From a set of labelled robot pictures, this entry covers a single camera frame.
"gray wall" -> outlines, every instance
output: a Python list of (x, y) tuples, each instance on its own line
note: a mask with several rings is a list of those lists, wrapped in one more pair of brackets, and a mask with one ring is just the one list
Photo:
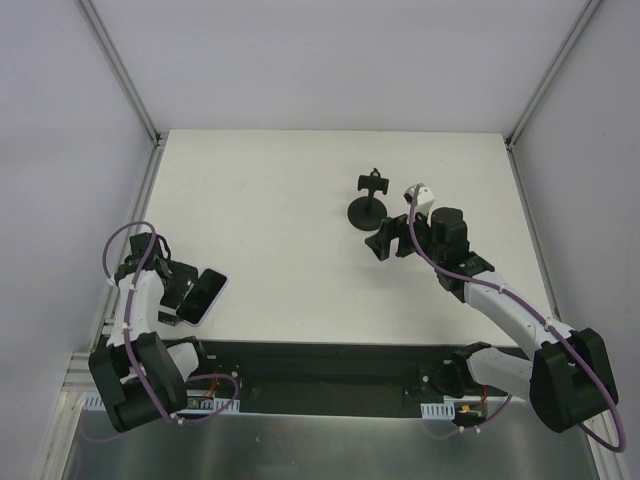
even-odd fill
[(96, 0), (170, 128), (502, 132), (585, 0)]
[(605, 338), (640, 477), (640, 3), (609, 0), (516, 159), (565, 321)]
[(0, 478), (36, 460), (150, 143), (71, 0), (0, 15)]

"metal frame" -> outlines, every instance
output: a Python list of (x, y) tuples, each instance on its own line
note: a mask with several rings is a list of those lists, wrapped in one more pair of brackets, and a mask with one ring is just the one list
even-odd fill
[(93, 377), (89, 373), (89, 354), (74, 353), (69, 362), (67, 374), (62, 384), (63, 392), (87, 392), (96, 389)]
[(39, 480), (62, 478), (84, 398), (85, 394), (79, 391), (60, 393), (33, 478)]
[[(585, 423), (609, 443), (616, 442), (616, 428), (609, 412), (593, 417)], [(622, 455), (602, 448), (590, 437), (587, 439), (601, 480), (631, 480), (631, 474)]]
[(98, 14), (98, 10), (96, 6), (93, 4), (92, 0), (77, 0), (78, 6), (82, 14), (84, 15), (87, 23), (89, 24), (89, 28), (91, 32), (94, 34), (96, 38), (96, 42), (100, 46), (104, 57), (113, 72), (114, 77), (120, 84), (122, 88), (122, 93), (127, 98), (133, 111), (135, 112), (138, 120), (142, 124), (142, 127), (149, 135), (149, 138), (152, 142), (157, 143), (160, 139), (160, 134), (156, 129), (153, 120), (149, 116), (149, 112), (144, 106), (142, 98), (136, 89), (133, 80), (129, 76), (124, 63), (122, 62), (122, 58), (118, 53), (111, 37), (109, 36), (109, 32), (104, 25), (104, 22), (100, 18)]
[(529, 228), (529, 236), (531, 237), (531, 242), (533, 243), (533, 250), (536, 254), (536, 260), (538, 261), (540, 274), (542, 275), (542, 283), (544, 284), (544, 289), (547, 293), (547, 298), (549, 299), (549, 303), (551, 304), (553, 313), (556, 316), (556, 318), (560, 320), (561, 319), (560, 310), (558, 309), (558, 304), (556, 302), (555, 294), (553, 293), (553, 288), (551, 288), (549, 270), (547, 268), (547, 262), (545, 262), (544, 260), (544, 255), (542, 254), (542, 248), (540, 247), (538, 227), (535, 221), (535, 216), (533, 214), (533, 209), (531, 208), (531, 203), (529, 202), (529, 195), (527, 193), (527, 188), (522, 180), (522, 177), (520, 176), (520, 171), (518, 170), (518, 165), (516, 163), (515, 157), (513, 156), (513, 152), (508, 148), (507, 148), (507, 155), (509, 156), (509, 164), (511, 165), (513, 178), (516, 183), (518, 195), (520, 196), (522, 209), (524, 210), (524, 218), (527, 222), (527, 227)]
[(605, 0), (588, 0), (584, 7), (582, 7), (582, 10), (578, 14), (578, 18), (576, 18), (575, 22), (571, 26), (569, 33), (564, 38), (560, 48), (551, 60), (547, 70), (544, 72), (544, 75), (542, 75), (542, 79), (533, 91), (533, 95), (527, 102), (527, 106), (520, 115), (520, 118), (518, 118), (511, 134), (507, 137), (506, 143), (509, 151), (513, 150), (514, 145), (522, 136), (522, 132), (527, 128), (531, 117), (544, 100), (547, 92), (558, 77), (558, 73), (560, 73), (562, 67), (569, 60), (573, 49), (582, 38), (587, 27), (591, 24), (591, 20), (593, 20), (594, 15), (600, 9), (600, 6), (604, 1)]

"white tabletop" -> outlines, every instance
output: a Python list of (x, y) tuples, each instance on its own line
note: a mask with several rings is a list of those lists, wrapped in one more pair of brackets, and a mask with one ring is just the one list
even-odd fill
[(379, 262), (347, 220), (358, 176), (390, 180), (389, 216), (423, 182), (464, 211), (472, 249), (548, 311), (511, 167), (497, 134), (174, 130), (146, 219), (175, 260), (229, 285), (202, 325), (163, 338), (374, 344), (513, 342), (460, 303), (416, 255)]

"black phone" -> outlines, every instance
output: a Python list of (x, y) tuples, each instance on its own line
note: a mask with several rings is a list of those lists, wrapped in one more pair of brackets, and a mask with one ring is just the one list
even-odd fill
[(176, 310), (176, 316), (193, 325), (199, 325), (218, 299), (229, 279), (207, 268), (194, 283)]

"purple cable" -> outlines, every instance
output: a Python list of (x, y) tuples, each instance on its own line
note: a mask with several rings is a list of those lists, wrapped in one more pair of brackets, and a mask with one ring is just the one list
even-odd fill
[[(116, 230), (115, 232), (113, 232), (111, 234), (111, 236), (109, 237), (109, 239), (107, 240), (105, 246), (104, 246), (104, 250), (102, 251), (102, 269), (104, 270), (105, 275), (107, 276), (107, 278), (111, 279), (111, 273), (109, 272), (109, 267), (107, 266), (107, 253), (109, 252), (109, 246), (111, 245), (111, 242), (113, 242), (113, 240), (124, 230), (127, 230), (131, 227), (134, 227), (136, 225), (144, 225), (146, 227), (149, 227), (149, 229), (151, 230), (151, 239), (149, 241), (149, 245), (147, 246), (147, 249), (144, 252), (144, 255), (142, 256), (142, 259), (140, 260), (140, 262), (138, 263), (138, 267), (136, 268), (136, 271), (133, 274), (133, 280), (131, 281), (131, 286), (133, 287), (133, 289), (129, 290), (128, 294), (127, 294), (127, 302), (125, 304), (125, 310), (124, 310), (124, 346), (125, 346), (125, 350), (127, 351), (127, 357), (129, 358), (129, 362), (131, 363), (131, 366), (133, 367), (134, 372), (136, 372), (136, 375), (138, 376), (138, 379), (140, 380), (140, 383), (142, 383), (142, 386), (144, 387), (145, 391), (147, 392), (147, 394), (149, 395), (149, 398), (151, 399), (151, 401), (153, 402), (153, 404), (155, 405), (155, 407), (158, 409), (158, 412), (160, 412), (160, 415), (162, 416), (162, 418), (167, 421), (167, 422), (171, 422), (171, 416), (167, 413), (167, 411), (165, 410), (164, 406), (162, 405), (162, 402), (160, 401), (160, 399), (158, 398), (158, 396), (156, 395), (156, 393), (153, 391), (153, 387), (151, 386), (151, 384), (149, 383), (149, 380), (147, 379), (147, 377), (145, 376), (144, 372), (142, 371), (142, 368), (140, 367), (140, 364), (138, 363), (138, 360), (136, 359), (136, 356), (133, 353), (133, 347), (131, 345), (131, 335), (129, 332), (129, 325), (130, 325), (130, 319), (131, 319), (131, 309), (133, 307), (133, 296), (135, 293), (135, 287), (138, 284), (138, 278), (140, 277), (140, 274), (142, 273), (142, 269), (144, 268), (144, 264), (147, 263), (147, 259), (149, 258), (149, 255), (151, 255), (151, 252), (153, 251), (153, 246), (155, 244), (156, 241), (156, 229), (154, 228), (153, 225), (151, 225), (149, 222), (145, 222), (144, 220), (138, 220), (135, 222), (131, 222), (131, 223), (127, 223), (126, 225), (123, 225), (122, 227), (120, 227), (118, 230)], [(208, 378), (225, 378), (225, 379), (230, 379), (231, 382), (233, 383), (235, 392), (233, 397), (231, 398), (231, 400), (229, 402), (227, 402), (223, 408), (220, 409), (220, 411), (224, 410), (225, 408), (227, 408), (229, 405), (231, 405), (231, 402), (233, 402), (233, 400), (236, 399), (240, 388), (238, 387), (238, 382), (236, 382), (235, 378), (231, 377), (230, 375), (225, 375), (225, 374), (212, 374), (211, 376), (207, 376), (207, 375), (202, 375), (202, 377), (208, 377)], [(212, 417), (214, 416), (213, 414), (208, 415), (205, 418), (208, 417)]]
[[(493, 421), (502, 412), (504, 412), (507, 409), (507, 405), (509, 405), (511, 403), (512, 399), (513, 399), (513, 395), (507, 395), (507, 398), (502, 403), (502, 405), (500, 405), (500, 407), (498, 407), (498, 409), (495, 412), (493, 412), (484, 422), (482, 422), (481, 425), (478, 425), (478, 428), (480, 426), (482, 426), (482, 428), (484, 428), (487, 425), (493, 423)], [(445, 433), (444, 435), (436, 435), (435, 433), (432, 433), (425, 425), (422, 425), (422, 428), (425, 431), (425, 433), (427, 435), (429, 435), (431, 438), (433, 438), (434, 440), (448, 440), (449, 438), (455, 437), (456, 435), (464, 433), (464, 432), (469, 432), (471, 430), (476, 431), (475, 427), (466, 427), (466, 428), (463, 428), (462, 430), (457, 428), (455, 430), (450, 431), (449, 433)]]
[[(421, 187), (424, 187), (424, 185), (421, 183), (417, 184), (415, 187), (415, 192), (417, 193), (419, 188)], [(587, 376), (591, 379), (591, 381), (595, 384), (595, 386), (598, 388), (598, 390), (604, 397), (607, 407), (611, 412), (611, 416), (613, 417), (613, 423), (616, 426), (616, 431), (618, 433), (618, 446), (616, 447), (614, 445), (611, 445), (610, 443), (608, 443), (607, 441), (605, 441), (604, 439), (596, 435), (595, 432), (593, 432), (591, 429), (586, 427), (584, 424), (580, 425), (580, 428), (587, 435), (589, 435), (593, 440), (598, 442), (607, 450), (611, 450), (612, 452), (615, 452), (615, 453), (624, 452), (625, 449), (627, 448), (627, 436), (624, 430), (624, 425), (622, 423), (622, 417), (620, 417), (620, 412), (618, 412), (618, 408), (616, 407), (616, 404), (613, 401), (613, 398), (611, 398), (611, 394), (609, 393), (607, 388), (604, 386), (602, 381), (595, 374), (593, 369), (587, 364), (587, 362), (584, 361), (584, 359), (578, 354), (578, 352), (574, 350), (574, 348), (569, 344), (569, 342), (567, 342), (567, 340), (560, 334), (560, 332), (558, 332), (558, 330), (556, 330), (553, 326), (548, 325), (547, 320), (535, 308), (529, 305), (529, 303), (527, 303), (526, 300), (524, 300), (523, 298), (521, 298), (520, 296), (518, 296), (517, 294), (515, 294), (510, 290), (507, 290), (504, 288), (501, 290), (500, 285), (497, 285), (492, 282), (487, 282), (484, 280), (479, 280), (472, 277), (467, 277), (466, 275), (459, 275), (457, 273), (450, 272), (442, 268), (440, 265), (437, 265), (433, 260), (431, 260), (427, 256), (427, 254), (424, 253), (424, 250), (422, 250), (422, 247), (418, 243), (418, 237), (416, 236), (414, 223), (415, 223), (415, 210), (416, 210), (417, 200), (418, 200), (418, 195), (414, 195), (413, 199), (411, 200), (411, 208), (409, 209), (409, 233), (411, 234), (411, 240), (413, 242), (413, 246), (416, 249), (416, 252), (418, 252), (418, 255), (420, 255), (436, 272), (439, 272), (443, 275), (446, 275), (450, 278), (455, 278), (456, 280), (462, 280), (463, 282), (475, 283), (477, 285), (482, 285), (484, 287), (492, 288), (493, 290), (502, 291), (504, 295), (508, 296), (509, 298), (514, 300), (516, 303), (518, 303), (518, 305), (520, 305), (527, 312), (529, 312), (540, 324), (545, 326), (545, 328), (547, 328), (547, 330), (551, 332), (551, 335), (553, 335), (558, 340), (558, 342), (560, 342), (560, 344), (573, 357), (576, 363), (580, 365), (580, 367), (585, 371)]]

